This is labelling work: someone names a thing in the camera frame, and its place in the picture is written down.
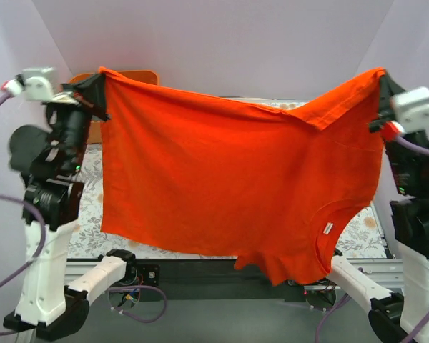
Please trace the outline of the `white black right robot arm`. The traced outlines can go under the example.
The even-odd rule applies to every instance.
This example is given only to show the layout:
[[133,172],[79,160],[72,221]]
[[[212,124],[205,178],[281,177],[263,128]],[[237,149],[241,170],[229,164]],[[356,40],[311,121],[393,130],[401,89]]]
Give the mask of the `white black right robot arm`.
[[[297,115],[311,136],[302,140],[291,189],[295,235],[284,253],[260,264],[279,282],[339,286],[384,342],[429,342],[429,89],[406,91],[384,69],[372,69]],[[391,203],[404,295],[335,252],[347,223],[373,199],[384,154],[405,196]]]

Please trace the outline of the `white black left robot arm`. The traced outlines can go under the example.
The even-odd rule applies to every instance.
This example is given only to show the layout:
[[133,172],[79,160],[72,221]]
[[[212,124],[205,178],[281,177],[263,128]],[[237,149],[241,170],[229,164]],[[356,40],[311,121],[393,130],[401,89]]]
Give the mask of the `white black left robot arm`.
[[77,333],[92,303],[108,288],[137,280],[134,255],[112,250],[80,278],[66,282],[69,242],[84,185],[77,180],[93,120],[107,121],[106,78],[93,74],[57,84],[50,69],[27,69],[15,84],[44,105],[48,130],[20,126],[9,140],[10,167],[24,182],[22,218],[26,275],[16,309],[4,318],[14,332],[34,330],[47,342]]

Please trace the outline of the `orange t shirt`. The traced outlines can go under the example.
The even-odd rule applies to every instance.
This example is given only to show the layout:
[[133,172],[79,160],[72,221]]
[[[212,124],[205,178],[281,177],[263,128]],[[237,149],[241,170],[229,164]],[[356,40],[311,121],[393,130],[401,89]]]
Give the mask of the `orange t shirt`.
[[110,69],[102,230],[173,252],[234,256],[273,284],[331,271],[373,200],[383,155],[368,124],[382,68],[296,109],[170,89]]

